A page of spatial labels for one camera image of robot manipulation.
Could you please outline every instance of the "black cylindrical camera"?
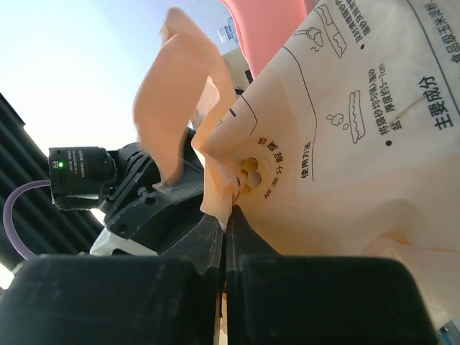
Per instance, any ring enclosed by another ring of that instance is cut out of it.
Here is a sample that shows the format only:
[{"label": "black cylindrical camera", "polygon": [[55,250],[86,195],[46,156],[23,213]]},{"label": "black cylindrical camera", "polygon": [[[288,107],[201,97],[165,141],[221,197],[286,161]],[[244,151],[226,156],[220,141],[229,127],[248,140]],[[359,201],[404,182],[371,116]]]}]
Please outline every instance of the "black cylindrical camera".
[{"label": "black cylindrical camera", "polygon": [[63,210],[97,208],[116,182],[115,162],[99,147],[51,148],[48,163],[52,201]]}]

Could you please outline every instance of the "printed plastic bag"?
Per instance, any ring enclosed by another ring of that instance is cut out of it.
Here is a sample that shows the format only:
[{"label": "printed plastic bag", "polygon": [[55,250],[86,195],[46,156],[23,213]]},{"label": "printed plastic bag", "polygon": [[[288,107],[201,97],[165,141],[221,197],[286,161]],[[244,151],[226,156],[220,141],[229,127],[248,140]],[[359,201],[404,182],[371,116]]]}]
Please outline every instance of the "printed plastic bag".
[{"label": "printed plastic bag", "polygon": [[459,16],[457,0],[322,1],[234,103],[219,53],[173,9],[140,138],[171,183],[177,138],[204,119],[204,212],[225,223],[240,205],[282,254],[400,260],[442,326],[460,311]]}]

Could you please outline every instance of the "purple cable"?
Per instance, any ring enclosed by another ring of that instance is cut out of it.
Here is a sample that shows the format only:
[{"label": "purple cable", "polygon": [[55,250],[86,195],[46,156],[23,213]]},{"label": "purple cable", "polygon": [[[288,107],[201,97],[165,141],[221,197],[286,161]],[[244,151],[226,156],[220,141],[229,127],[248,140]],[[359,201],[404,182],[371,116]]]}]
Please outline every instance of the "purple cable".
[{"label": "purple cable", "polygon": [[17,250],[18,253],[22,255],[23,258],[26,260],[33,259],[36,257],[36,254],[33,253],[26,245],[21,241],[19,238],[16,229],[14,228],[13,224],[13,206],[16,202],[16,199],[23,194],[23,192],[27,192],[28,190],[39,188],[39,187],[47,187],[51,185],[50,180],[41,180],[41,181],[34,181],[26,183],[22,185],[9,195],[5,202],[5,206],[3,207],[3,225],[5,228],[6,235],[8,236],[9,241],[13,245],[13,247]]}]

